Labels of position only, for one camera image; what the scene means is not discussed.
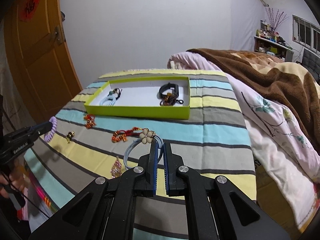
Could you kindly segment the person's left hand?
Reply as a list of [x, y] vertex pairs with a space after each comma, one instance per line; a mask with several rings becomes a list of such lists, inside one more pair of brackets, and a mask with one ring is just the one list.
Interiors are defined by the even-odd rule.
[[4, 198], [9, 198], [8, 191], [3, 187], [4, 185], [8, 185], [8, 181], [12, 183], [12, 189], [18, 189], [18, 191], [23, 192], [25, 180], [20, 168], [20, 161], [18, 159], [15, 159], [14, 168], [9, 176], [1, 175], [1, 196]]

